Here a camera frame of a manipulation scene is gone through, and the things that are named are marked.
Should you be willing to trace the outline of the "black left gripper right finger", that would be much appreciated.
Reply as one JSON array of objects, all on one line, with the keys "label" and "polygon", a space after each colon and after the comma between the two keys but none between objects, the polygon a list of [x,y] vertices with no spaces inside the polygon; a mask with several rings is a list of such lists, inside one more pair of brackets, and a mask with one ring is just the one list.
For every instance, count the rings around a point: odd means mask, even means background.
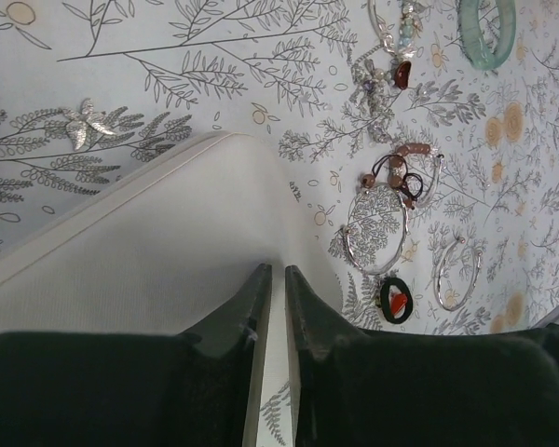
[{"label": "black left gripper right finger", "polygon": [[285,271],[298,446],[559,446],[559,327],[366,331]]}]

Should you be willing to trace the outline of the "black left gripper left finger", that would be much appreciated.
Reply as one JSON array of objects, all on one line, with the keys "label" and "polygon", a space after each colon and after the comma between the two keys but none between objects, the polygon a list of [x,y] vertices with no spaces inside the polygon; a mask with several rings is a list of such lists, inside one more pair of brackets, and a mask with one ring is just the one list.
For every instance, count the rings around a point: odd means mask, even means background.
[{"label": "black left gripper left finger", "polygon": [[175,335],[0,333],[0,446],[247,446],[272,268]]}]

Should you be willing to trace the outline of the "beige jewelry box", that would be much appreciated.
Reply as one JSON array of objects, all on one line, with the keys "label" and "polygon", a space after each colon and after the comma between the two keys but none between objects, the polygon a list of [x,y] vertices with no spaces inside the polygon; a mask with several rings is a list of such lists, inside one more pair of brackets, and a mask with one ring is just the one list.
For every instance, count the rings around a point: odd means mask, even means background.
[{"label": "beige jewelry box", "polygon": [[231,297],[259,264],[273,289],[262,400],[289,380],[284,270],[294,265],[333,309],[331,259],[258,139],[183,143],[0,257],[0,332],[173,334]]}]

